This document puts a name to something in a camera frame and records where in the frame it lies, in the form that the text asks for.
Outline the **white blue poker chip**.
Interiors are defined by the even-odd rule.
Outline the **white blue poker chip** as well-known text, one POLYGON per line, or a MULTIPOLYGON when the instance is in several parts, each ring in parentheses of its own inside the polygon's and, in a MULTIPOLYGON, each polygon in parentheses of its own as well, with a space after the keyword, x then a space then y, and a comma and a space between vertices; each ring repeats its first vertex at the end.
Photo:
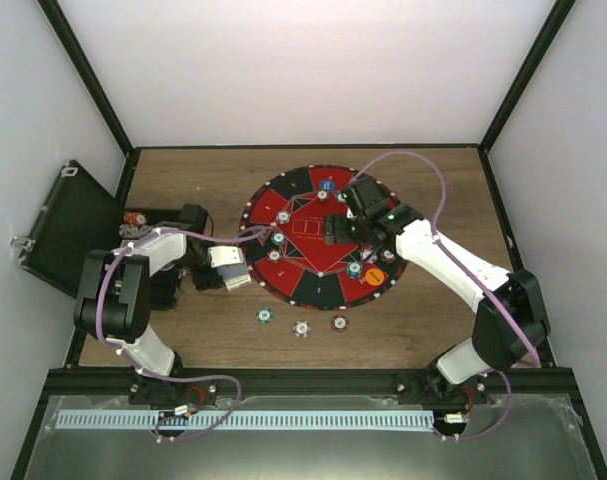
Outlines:
POLYGON ((277 214, 276 219, 277 219, 277 222, 280 224, 288 223, 290 221, 290 213, 287 211, 280 211, 277 214))
POLYGON ((373 263, 377 260, 377 251, 365 249, 361 251, 361 261, 364 263, 373 263))

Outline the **white blue chip stack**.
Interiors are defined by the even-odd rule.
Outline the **white blue chip stack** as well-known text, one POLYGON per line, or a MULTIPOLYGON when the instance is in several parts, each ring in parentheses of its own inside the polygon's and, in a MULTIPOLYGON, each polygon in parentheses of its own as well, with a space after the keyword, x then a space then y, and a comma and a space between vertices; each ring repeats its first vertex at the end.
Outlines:
POLYGON ((297 321, 293 326, 293 332, 298 338, 306 338, 311 332, 311 325, 307 321, 297 321))

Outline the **blue patterned card deck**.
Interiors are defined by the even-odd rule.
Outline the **blue patterned card deck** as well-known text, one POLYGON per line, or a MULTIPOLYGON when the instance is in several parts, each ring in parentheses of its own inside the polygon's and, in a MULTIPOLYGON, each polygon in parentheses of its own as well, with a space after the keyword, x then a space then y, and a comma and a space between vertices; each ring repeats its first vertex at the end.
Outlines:
POLYGON ((235 265, 224 265, 217 268, 218 274, 224 281, 231 281, 237 277, 243 277, 248 274, 247 265, 244 263, 235 265))

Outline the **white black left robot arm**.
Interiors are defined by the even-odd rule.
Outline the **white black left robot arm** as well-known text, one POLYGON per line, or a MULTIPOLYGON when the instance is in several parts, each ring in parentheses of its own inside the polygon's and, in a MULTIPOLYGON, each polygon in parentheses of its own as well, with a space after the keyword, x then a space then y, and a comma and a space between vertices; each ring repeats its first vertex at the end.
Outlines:
POLYGON ((186 395, 188 381, 176 371, 178 354, 150 325, 152 278, 167 267, 178 267, 187 270, 199 291, 222 287, 207 251, 212 242, 200 237, 212 223, 206 209, 186 204, 175 221, 162 221, 119 249, 93 250, 83 265, 75 326, 127 357, 139 374, 154 378, 152 391, 167 404, 186 395))

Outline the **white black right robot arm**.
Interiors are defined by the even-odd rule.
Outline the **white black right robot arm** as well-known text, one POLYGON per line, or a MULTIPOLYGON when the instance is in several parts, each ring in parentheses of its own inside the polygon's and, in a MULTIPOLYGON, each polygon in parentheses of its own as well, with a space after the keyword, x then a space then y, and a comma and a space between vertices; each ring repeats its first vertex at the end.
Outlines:
POLYGON ((393 206, 370 177, 350 181, 336 195, 347 211, 327 216, 328 244, 389 249, 456 293, 475 315, 470 338, 426 369, 434 400, 451 402, 471 377, 507 372, 524 356, 537 354, 550 324, 534 274, 526 269, 512 273, 477 257, 439 232, 434 219, 406 204, 393 206))

